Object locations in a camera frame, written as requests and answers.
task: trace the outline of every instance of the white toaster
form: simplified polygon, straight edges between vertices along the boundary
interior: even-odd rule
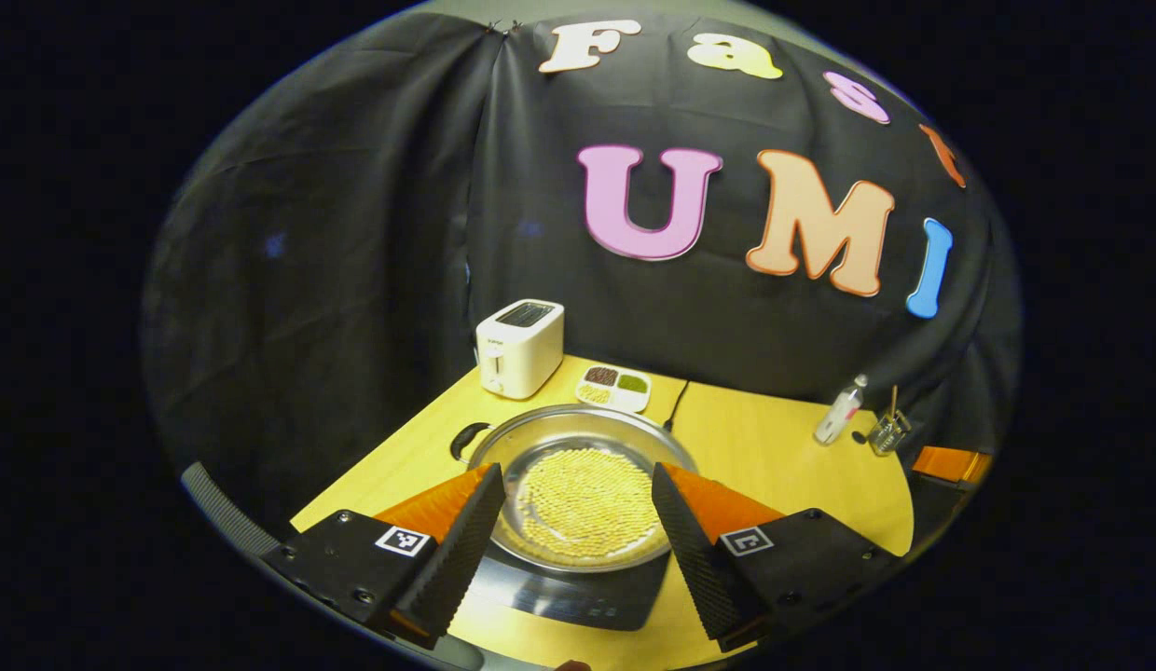
[[[509,399],[535,395],[561,366],[560,303],[524,298],[483,319],[474,331],[483,389]]]

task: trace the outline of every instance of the soybeans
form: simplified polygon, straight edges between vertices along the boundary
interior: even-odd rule
[[[578,398],[592,404],[605,404],[612,400],[612,390],[600,390],[599,386],[583,385],[578,388]]]
[[[561,450],[527,470],[514,506],[523,538],[549,559],[605,562],[647,552],[662,539],[651,491],[651,477],[623,455]]]

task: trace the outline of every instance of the wooden table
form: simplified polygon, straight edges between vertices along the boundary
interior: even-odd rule
[[[292,517],[292,525],[304,531],[338,509],[373,515],[460,474],[464,464],[450,456],[450,442],[459,429],[473,421],[498,426],[532,408],[577,403],[575,386],[591,364],[594,361],[566,355],[544,386],[525,400],[491,395],[481,388],[477,369],[472,370],[321,492]],[[684,382],[650,375],[652,398],[642,414],[660,425]],[[820,404],[691,383],[673,436],[702,475],[783,513],[821,507],[885,551],[905,554],[913,536],[913,510],[901,463],[877,458],[850,436],[857,429],[867,434],[875,416],[855,413],[838,441],[822,447],[812,433],[825,412]],[[581,659],[595,671],[659,671],[728,657],[706,640],[672,556],[652,614],[637,632],[548,620],[496,606],[470,591],[450,634],[549,669]]]

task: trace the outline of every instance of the letter m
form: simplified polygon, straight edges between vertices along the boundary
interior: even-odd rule
[[[832,208],[822,177],[808,158],[770,149],[761,152],[756,161],[769,171],[771,185],[764,237],[761,246],[748,251],[749,267],[770,275],[792,275],[798,271],[792,242],[794,233],[800,233],[809,279],[820,279],[843,251],[842,263],[831,271],[831,285],[858,296],[880,293],[876,271],[894,196],[860,179],[843,204]]]

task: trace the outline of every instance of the blue letter i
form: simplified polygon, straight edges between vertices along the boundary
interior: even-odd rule
[[[951,234],[934,217],[927,217],[922,228],[927,229],[927,259],[922,263],[922,278],[918,280],[918,288],[905,300],[905,307],[922,319],[932,319],[939,314],[939,289],[943,285],[943,272],[947,271]]]

